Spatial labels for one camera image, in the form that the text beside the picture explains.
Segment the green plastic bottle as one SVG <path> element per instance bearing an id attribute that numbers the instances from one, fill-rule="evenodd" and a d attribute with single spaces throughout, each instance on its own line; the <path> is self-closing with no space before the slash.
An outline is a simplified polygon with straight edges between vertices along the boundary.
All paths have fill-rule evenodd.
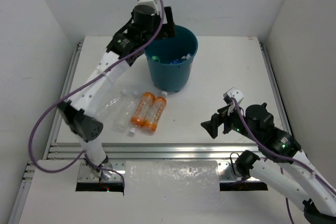
<path id="1" fill-rule="evenodd" d="M 160 59 L 158 56 L 152 56 L 151 59 L 155 62 L 160 62 Z"/>

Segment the blue label bottle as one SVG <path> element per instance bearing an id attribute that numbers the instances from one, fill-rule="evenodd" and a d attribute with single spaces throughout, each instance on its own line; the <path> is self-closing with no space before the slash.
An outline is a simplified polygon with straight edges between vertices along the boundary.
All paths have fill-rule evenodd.
<path id="1" fill-rule="evenodd" d="M 182 63 L 182 62 L 183 62 L 182 59 L 175 59 L 175 60 L 173 60 L 170 64 L 171 64 L 171 65 L 176 65 L 176 64 L 179 64 L 179 63 Z"/>
<path id="2" fill-rule="evenodd" d="M 192 55 L 191 54 L 187 54 L 186 56 L 182 56 L 181 58 L 180 58 L 180 61 L 181 62 L 184 62 L 184 61 L 187 61 L 187 60 L 189 60 L 189 59 L 191 59 L 192 58 Z"/>

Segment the orange drink bottle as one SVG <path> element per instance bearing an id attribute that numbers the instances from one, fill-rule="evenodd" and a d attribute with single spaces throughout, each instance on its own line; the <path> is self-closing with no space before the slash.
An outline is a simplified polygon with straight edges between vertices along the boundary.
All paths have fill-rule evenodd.
<path id="1" fill-rule="evenodd" d="M 154 99 L 154 102 L 144 120 L 144 124 L 142 127 L 144 131 L 148 133 L 154 133 L 156 131 L 159 119 L 166 107 L 166 97 L 167 92 L 162 91 L 161 94 Z"/>
<path id="2" fill-rule="evenodd" d="M 151 92 L 145 92 L 142 94 L 140 102 L 131 116 L 131 126 L 129 129 L 129 135 L 135 136 L 136 132 L 144 125 L 145 117 L 153 105 L 155 95 Z"/>

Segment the clear bottle white cap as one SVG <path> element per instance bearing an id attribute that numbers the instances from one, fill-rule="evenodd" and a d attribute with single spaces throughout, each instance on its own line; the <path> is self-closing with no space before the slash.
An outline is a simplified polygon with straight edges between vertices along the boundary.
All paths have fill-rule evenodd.
<path id="1" fill-rule="evenodd" d="M 128 127 L 130 116 L 134 107 L 136 106 L 139 93 L 137 90 L 131 91 L 123 100 L 121 107 L 116 115 L 112 129 L 119 133 L 124 133 Z"/>

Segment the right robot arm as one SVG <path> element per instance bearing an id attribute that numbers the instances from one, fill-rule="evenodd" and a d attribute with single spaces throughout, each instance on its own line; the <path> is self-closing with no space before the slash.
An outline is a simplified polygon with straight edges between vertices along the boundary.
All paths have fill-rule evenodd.
<path id="1" fill-rule="evenodd" d="M 265 157 L 245 150 L 231 163 L 235 177 L 261 180 L 303 212 L 309 223 L 335 223 L 335 189 L 313 167 L 301 145 L 289 133 L 275 127 L 266 103 L 250 105 L 241 113 L 236 101 L 218 109 L 201 123 L 212 138 L 235 131 L 254 141 Z"/>

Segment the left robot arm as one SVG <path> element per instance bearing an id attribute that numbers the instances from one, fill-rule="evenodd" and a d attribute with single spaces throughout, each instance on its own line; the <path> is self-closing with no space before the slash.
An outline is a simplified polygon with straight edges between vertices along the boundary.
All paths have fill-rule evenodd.
<path id="1" fill-rule="evenodd" d="M 127 23 L 113 35 L 87 82 L 58 104 L 62 119 L 79 137 L 85 160 L 93 169 L 102 170 L 109 162 L 99 139 L 103 123 L 94 116 L 102 97 L 152 41 L 174 36 L 171 7 L 159 10 L 154 2 L 137 4 Z"/>

